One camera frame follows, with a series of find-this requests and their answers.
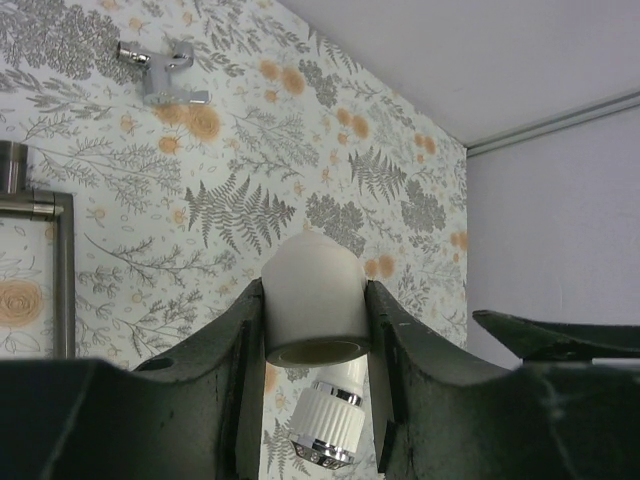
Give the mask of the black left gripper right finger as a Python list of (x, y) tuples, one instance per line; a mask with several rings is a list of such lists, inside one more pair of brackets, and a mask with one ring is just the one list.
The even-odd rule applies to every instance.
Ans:
[(372, 423), (388, 479), (635, 479), (639, 357), (523, 361), (454, 345), (384, 285), (365, 292)]

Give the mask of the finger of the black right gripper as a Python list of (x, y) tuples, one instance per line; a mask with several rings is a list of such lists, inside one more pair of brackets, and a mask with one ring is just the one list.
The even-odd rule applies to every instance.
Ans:
[(472, 317), (523, 361), (639, 357), (637, 326), (542, 322), (492, 310), (476, 310)]

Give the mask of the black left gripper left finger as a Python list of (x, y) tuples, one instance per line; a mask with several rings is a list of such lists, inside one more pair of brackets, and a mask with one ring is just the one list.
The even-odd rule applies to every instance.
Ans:
[(263, 290), (128, 371), (101, 359), (1, 364), (5, 479), (255, 479)]

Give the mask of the white faucet with chrome knob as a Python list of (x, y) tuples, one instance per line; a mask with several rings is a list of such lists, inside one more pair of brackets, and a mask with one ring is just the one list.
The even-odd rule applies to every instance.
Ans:
[(299, 459), (327, 470), (354, 463), (365, 423), (366, 369), (365, 356), (322, 367), (302, 391), (288, 434)]

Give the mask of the white pipe fitting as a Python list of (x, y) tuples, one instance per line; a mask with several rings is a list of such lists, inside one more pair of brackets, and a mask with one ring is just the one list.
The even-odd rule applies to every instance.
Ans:
[(364, 269), (330, 237), (303, 231), (284, 241), (263, 266), (261, 284), (269, 363), (319, 367), (368, 352)]

